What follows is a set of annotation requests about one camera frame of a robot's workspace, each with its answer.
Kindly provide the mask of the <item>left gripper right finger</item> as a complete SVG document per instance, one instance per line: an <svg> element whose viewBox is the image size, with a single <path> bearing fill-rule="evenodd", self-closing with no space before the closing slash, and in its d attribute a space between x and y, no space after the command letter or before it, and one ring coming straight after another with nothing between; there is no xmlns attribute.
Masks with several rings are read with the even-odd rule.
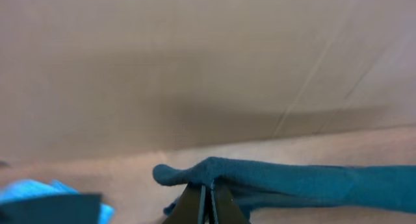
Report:
<svg viewBox="0 0 416 224"><path fill-rule="evenodd" d="M187 184L172 213L162 224L250 224L230 190L220 184L211 189Z"/></svg>

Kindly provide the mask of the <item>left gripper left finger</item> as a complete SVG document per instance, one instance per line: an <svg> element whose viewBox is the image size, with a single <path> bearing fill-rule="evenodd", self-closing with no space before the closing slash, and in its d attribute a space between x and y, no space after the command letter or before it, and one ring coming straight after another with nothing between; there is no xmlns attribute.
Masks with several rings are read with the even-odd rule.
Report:
<svg viewBox="0 0 416 224"><path fill-rule="evenodd" d="M101 200L58 180L17 180L1 188L1 224L109 224L114 208Z"/></svg>

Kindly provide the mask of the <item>black t-shirt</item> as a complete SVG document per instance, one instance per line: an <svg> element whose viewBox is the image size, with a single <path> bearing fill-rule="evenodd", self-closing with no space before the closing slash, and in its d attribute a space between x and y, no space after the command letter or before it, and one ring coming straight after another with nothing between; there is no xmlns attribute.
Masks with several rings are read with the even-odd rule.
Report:
<svg viewBox="0 0 416 224"><path fill-rule="evenodd" d="M258 208L359 206L415 213L415 166L285 165L208 157L188 169L153 168L162 186L226 185L245 217Z"/></svg>

